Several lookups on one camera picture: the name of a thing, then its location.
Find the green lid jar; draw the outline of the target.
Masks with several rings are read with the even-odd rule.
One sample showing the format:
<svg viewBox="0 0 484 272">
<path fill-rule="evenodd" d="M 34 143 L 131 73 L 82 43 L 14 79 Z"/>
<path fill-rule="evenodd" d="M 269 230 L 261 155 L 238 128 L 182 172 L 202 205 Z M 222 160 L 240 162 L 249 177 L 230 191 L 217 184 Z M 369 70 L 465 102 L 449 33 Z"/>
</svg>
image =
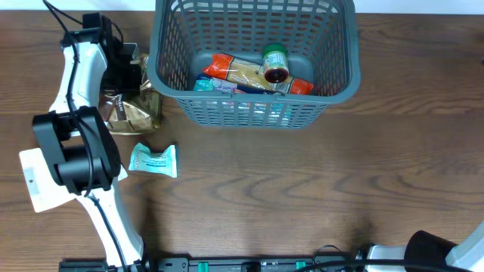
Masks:
<svg viewBox="0 0 484 272">
<path fill-rule="evenodd" d="M 270 44 L 262 51 L 263 73 L 270 83 L 284 82 L 289 76 L 287 49 L 281 44 Z"/>
</svg>

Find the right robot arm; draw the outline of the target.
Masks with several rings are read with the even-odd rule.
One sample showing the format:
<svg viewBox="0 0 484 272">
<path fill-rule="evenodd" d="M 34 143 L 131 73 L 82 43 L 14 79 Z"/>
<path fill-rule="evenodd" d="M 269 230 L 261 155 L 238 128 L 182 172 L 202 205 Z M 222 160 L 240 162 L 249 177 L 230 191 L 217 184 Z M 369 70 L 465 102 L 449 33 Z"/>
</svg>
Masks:
<svg viewBox="0 0 484 272">
<path fill-rule="evenodd" d="M 357 258 L 395 259 L 447 264 L 469 271 L 483 270 L 483 225 L 480 224 L 460 244 L 445 240 L 423 230 L 416 232 L 403 246 L 371 244 L 359 249 Z"/>
</svg>

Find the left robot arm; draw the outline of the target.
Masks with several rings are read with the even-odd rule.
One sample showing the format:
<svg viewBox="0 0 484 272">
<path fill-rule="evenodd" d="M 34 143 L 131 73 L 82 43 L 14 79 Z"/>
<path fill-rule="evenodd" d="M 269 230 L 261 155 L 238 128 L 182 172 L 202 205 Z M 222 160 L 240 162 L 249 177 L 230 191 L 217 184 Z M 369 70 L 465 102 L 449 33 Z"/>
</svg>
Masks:
<svg viewBox="0 0 484 272">
<path fill-rule="evenodd" d="M 148 271 L 144 243 L 119 193 L 124 174 L 119 149 L 98 105 L 103 94 L 138 94 L 138 46 L 101 13 L 83 14 L 81 29 L 60 42 L 64 73 L 50 110 L 33 117 L 33 132 L 46 163 L 43 184 L 65 189 L 87 211 L 106 252 L 101 263 L 74 261 L 61 270 Z"/>
</svg>

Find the gold brown coffee bag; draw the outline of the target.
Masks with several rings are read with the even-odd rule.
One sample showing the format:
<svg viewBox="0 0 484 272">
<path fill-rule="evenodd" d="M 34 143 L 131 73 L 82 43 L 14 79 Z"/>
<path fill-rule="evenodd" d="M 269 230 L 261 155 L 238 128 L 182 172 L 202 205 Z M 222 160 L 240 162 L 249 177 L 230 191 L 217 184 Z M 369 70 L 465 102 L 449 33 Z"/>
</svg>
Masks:
<svg viewBox="0 0 484 272">
<path fill-rule="evenodd" d="M 98 109 L 112 134 L 147 134 L 161 126 L 163 96 L 147 77 L 148 54 L 132 61 L 141 69 L 141 84 L 134 94 L 103 94 Z"/>
</svg>

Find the colourful tissue multipack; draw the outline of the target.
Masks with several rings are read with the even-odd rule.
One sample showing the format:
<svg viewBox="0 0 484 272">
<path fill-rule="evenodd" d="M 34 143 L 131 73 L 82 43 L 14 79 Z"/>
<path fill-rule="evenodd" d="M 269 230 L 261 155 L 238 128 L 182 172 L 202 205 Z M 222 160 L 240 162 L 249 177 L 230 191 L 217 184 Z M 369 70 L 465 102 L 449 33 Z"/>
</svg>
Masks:
<svg viewBox="0 0 484 272">
<path fill-rule="evenodd" d="M 206 74 L 200 74 L 197 77 L 194 83 L 194 91 L 220 91 L 224 94 L 272 94 L 272 91 L 239 85 Z"/>
</svg>

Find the orange pasta packet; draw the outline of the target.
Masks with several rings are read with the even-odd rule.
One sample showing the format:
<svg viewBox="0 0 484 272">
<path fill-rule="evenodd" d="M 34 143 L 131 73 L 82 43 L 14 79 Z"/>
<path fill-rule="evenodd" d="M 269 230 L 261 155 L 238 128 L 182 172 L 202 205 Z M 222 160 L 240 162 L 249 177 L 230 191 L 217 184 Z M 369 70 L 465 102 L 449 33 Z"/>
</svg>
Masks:
<svg viewBox="0 0 484 272">
<path fill-rule="evenodd" d="M 314 88 L 311 82 L 290 74 L 284 82 L 270 83 L 264 77 L 262 65 L 222 53 L 212 55 L 212 62 L 203 68 L 203 73 L 239 85 L 283 94 L 308 95 Z"/>
</svg>

